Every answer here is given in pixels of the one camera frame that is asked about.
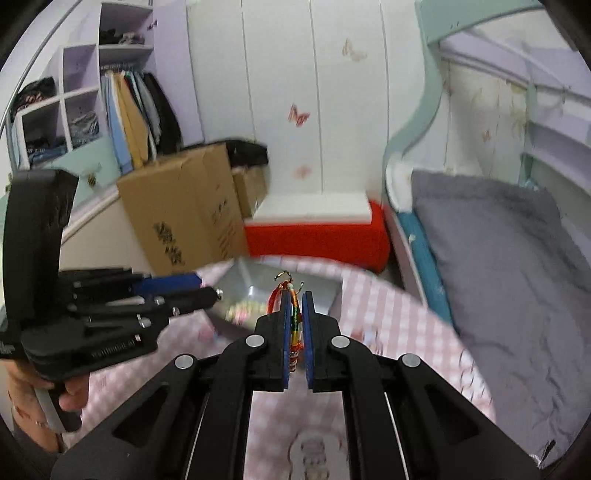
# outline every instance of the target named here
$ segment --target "colorful bead string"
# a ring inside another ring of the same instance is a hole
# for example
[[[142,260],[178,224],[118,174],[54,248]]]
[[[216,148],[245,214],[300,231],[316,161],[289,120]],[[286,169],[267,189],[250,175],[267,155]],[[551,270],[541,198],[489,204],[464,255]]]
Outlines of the colorful bead string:
[[[269,297],[269,302],[267,304],[267,314],[273,313],[275,311],[275,304],[277,302],[277,297],[279,296],[279,294],[283,290],[289,291],[291,294],[290,372],[295,372],[300,350],[304,348],[304,345],[301,340],[301,310],[297,298],[298,293],[300,293],[301,289],[304,287],[304,282],[301,283],[300,289],[296,291],[293,285],[293,278],[287,270],[280,272],[275,277],[275,280],[277,280],[282,275],[287,275],[288,280],[279,283],[279,285],[277,285],[275,290],[273,290],[273,292],[271,293],[271,296]]]

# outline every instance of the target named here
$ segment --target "folded clothes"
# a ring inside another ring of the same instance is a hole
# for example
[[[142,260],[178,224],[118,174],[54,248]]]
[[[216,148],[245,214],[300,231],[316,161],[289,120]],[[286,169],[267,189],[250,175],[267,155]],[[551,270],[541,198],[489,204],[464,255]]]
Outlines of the folded clothes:
[[[18,92],[12,103],[10,110],[11,120],[14,122],[18,111],[55,95],[56,82],[52,77],[42,78],[41,80],[29,83]]]
[[[137,32],[117,33],[114,28],[99,32],[99,45],[143,45],[144,36]]]
[[[99,138],[99,120],[90,111],[69,122],[72,147],[77,148]]]
[[[27,141],[27,155],[31,168],[38,167],[41,163],[61,157],[68,152],[66,139],[56,137],[49,141],[47,137],[38,137]]]
[[[67,152],[68,149],[65,145],[60,145],[55,148],[41,149],[36,153],[29,155],[29,163],[31,164],[31,168],[40,167],[41,164],[50,160],[55,160],[56,158],[65,155]]]
[[[99,45],[117,45],[123,35],[118,34],[114,28],[99,32]]]
[[[120,45],[143,45],[144,44],[144,36],[137,32],[126,32],[121,36],[119,40]]]

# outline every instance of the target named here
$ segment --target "gray bedsheet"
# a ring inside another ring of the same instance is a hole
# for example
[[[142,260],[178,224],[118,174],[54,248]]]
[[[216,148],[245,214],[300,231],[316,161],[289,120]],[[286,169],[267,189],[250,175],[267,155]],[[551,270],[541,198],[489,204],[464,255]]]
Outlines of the gray bedsheet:
[[[539,459],[555,441],[547,466],[591,411],[591,268],[546,191],[420,171],[412,180],[415,212],[497,425]]]

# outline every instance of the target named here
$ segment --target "silver container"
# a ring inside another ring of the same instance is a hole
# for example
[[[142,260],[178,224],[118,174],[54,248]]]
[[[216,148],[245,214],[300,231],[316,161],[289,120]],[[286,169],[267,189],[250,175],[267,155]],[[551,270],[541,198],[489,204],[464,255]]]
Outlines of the silver container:
[[[207,311],[216,330],[230,339],[247,335],[254,325],[254,320],[265,313],[256,314],[252,321],[238,326],[226,320],[228,311],[231,307],[247,301],[266,306],[279,282],[287,279],[281,277],[275,280],[275,276],[282,270],[281,266],[271,266],[249,258],[237,258],[226,274],[215,284],[215,288],[223,291],[223,299]],[[312,292],[316,312],[340,319],[342,281],[296,271],[290,271],[290,273],[296,288],[304,282],[302,291]]]

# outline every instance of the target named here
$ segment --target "bed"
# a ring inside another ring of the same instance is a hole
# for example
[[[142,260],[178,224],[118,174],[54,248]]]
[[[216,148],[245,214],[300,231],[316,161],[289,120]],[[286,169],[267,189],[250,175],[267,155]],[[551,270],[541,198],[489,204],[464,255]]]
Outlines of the bed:
[[[563,109],[556,114],[538,101],[538,90],[589,99],[591,73],[581,71],[583,59],[589,64],[588,27],[564,2],[457,3],[417,3],[425,89],[384,154],[392,244],[407,291],[452,323],[470,350],[499,427],[532,456],[543,478],[587,478],[591,225],[582,212],[591,208],[591,125]],[[551,52],[519,50],[467,30],[543,7],[582,56],[565,55],[558,67]],[[477,163],[426,168],[407,158],[445,97],[442,56],[524,88],[523,156],[501,181]]]

